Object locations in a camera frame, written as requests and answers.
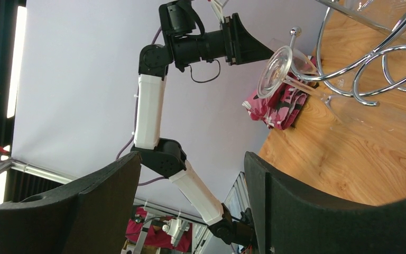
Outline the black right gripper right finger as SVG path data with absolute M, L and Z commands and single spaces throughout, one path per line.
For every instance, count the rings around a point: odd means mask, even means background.
M 372 206 L 320 191 L 253 152 L 244 172 L 256 253 L 406 253 L 406 198 Z

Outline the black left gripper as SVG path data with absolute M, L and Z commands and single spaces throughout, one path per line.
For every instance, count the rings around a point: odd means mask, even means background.
M 244 27 L 238 13 L 225 17 L 220 29 L 201 37 L 172 40 L 174 65 L 181 72 L 190 64 L 225 58 L 230 65 L 268 60 L 274 51 L 253 37 Z

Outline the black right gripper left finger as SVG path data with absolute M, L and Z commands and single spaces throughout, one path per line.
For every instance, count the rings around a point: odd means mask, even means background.
M 0 204 L 0 253 L 120 253 L 141 157 L 108 166 L 21 202 Z

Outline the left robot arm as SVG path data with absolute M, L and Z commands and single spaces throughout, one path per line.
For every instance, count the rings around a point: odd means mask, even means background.
M 193 63 L 218 61 L 243 65 L 269 59 L 273 51 L 254 38 L 237 13 L 223 15 L 223 5 L 211 1 L 219 20 L 217 31 L 207 32 L 191 1 L 171 1 L 160 5 L 159 18 L 164 44 L 146 45 L 139 56 L 136 127 L 132 151 L 142 163 L 174 183 L 194 206 L 209 231 L 226 244 L 250 247 L 257 244 L 252 217 L 234 221 L 193 170 L 181 144 L 160 136 L 162 108 L 168 69 L 174 64 L 184 71 Z

